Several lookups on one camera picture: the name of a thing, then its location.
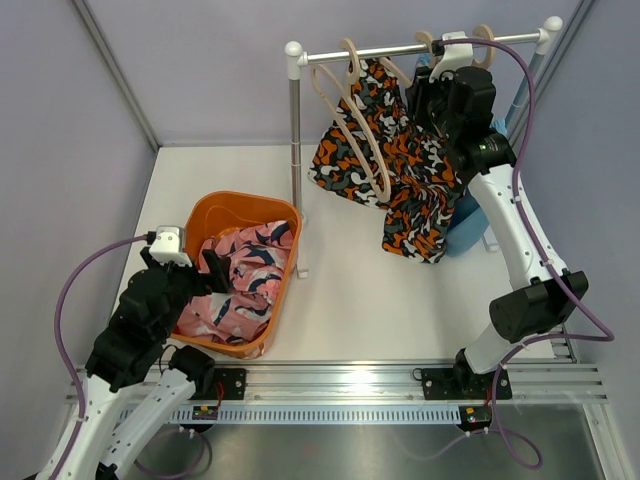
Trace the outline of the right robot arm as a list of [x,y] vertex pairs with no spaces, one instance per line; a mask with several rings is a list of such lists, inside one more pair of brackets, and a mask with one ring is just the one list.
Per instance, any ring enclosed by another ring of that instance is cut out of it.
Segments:
[[424,129],[444,139],[455,172],[486,215],[505,260],[511,292],[489,304],[490,323],[461,349],[452,367],[424,377],[426,397],[483,400],[498,386],[499,361],[518,343],[563,324],[588,289],[586,275],[570,272],[529,210],[524,189],[514,186],[516,156],[491,123],[496,88],[489,71],[464,66],[436,73],[422,66],[407,90],[408,112]]

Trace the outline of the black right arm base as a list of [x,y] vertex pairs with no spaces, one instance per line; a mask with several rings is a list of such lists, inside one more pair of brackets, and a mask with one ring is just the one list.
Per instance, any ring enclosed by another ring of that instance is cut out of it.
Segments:
[[512,399],[511,382],[506,371],[500,372],[496,393],[493,394],[495,374],[496,371],[474,374],[452,366],[430,367],[418,369],[417,379],[426,400]]

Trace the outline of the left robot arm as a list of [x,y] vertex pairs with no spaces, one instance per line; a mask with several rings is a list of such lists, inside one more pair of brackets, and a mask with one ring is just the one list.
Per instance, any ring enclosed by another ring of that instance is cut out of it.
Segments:
[[180,347],[155,388],[126,419],[120,417],[162,357],[184,308],[213,286],[181,249],[146,247],[141,256],[147,267],[130,279],[96,338],[86,376],[72,377],[77,405],[39,479],[124,478],[180,404],[214,389],[214,359]]

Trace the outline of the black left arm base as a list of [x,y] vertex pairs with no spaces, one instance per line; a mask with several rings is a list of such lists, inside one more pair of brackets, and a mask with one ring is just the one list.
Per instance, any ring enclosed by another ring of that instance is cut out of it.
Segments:
[[244,368],[216,368],[204,383],[204,387],[197,389],[191,400],[239,401],[245,397],[247,370]]

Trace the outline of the pink shark print shorts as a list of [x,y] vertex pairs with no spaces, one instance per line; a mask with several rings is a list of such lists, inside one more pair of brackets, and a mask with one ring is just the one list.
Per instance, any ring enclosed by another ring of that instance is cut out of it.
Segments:
[[232,346],[254,340],[272,317],[293,240],[288,222],[279,220],[203,242],[199,270],[209,271],[202,256],[204,249],[230,258],[231,289],[193,298],[180,316],[178,333]]

